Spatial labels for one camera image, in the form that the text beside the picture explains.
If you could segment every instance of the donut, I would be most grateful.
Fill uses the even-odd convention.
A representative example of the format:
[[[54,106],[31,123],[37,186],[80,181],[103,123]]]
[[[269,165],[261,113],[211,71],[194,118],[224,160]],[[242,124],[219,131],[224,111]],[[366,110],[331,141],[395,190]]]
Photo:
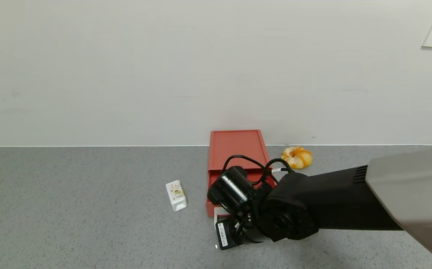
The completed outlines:
[[[282,159],[294,169],[302,169],[312,164],[312,153],[301,146],[290,146],[282,152]]]

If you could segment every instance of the barcode sticker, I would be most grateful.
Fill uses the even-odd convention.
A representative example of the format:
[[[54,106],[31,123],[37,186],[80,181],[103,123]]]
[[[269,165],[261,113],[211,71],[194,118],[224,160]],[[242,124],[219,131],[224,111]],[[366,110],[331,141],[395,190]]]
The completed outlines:
[[[217,227],[219,229],[219,236],[221,237],[221,244],[223,245],[223,247],[226,247],[227,238],[226,238],[226,231],[224,230],[224,224],[218,223]]]

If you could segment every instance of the red tray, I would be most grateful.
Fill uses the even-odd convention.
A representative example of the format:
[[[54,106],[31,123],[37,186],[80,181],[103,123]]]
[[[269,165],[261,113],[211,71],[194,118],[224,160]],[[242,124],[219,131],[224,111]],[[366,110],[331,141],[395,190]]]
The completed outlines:
[[[257,160],[265,165],[269,155],[265,148],[260,130],[212,131],[209,144],[208,189],[221,175],[224,162],[231,155],[241,154]],[[232,159],[227,167],[241,166],[247,171],[247,178],[256,182],[262,176],[263,170],[258,165],[240,158]],[[271,178],[267,182],[275,186]],[[206,211],[209,217],[214,217],[214,205],[206,199]]]

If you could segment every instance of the gray floor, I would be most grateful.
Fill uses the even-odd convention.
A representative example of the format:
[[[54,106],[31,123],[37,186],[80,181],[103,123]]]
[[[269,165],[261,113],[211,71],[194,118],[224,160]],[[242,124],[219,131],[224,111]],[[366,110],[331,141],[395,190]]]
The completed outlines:
[[[422,146],[307,147],[314,175]],[[269,147],[279,157],[283,147]],[[432,268],[405,232],[321,230],[221,251],[204,202],[205,147],[0,148],[0,269]],[[180,179],[173,212],[164,184]]]

